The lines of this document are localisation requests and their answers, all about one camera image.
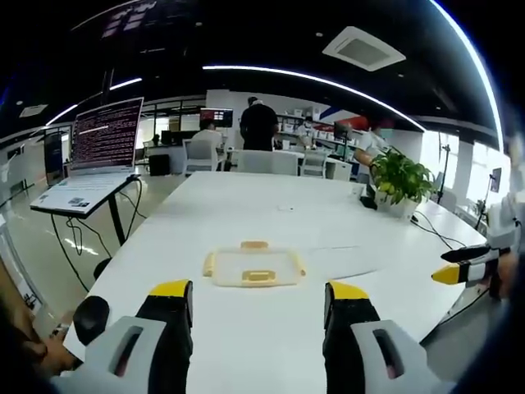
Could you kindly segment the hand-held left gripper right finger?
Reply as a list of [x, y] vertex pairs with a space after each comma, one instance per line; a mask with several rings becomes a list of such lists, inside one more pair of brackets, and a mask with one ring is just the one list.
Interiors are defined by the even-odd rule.
[[324, 333], [328, 393], [431, 391], [424, 348], [395, 322], [380, 319], [362, 289], [326, 283]]

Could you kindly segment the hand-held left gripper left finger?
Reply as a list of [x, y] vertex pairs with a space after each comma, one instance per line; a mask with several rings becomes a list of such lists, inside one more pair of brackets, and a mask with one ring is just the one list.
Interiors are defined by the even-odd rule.
[[155, 286], [85, 348], [85, 393], [185, 393], [193, 353], [193, 283]]

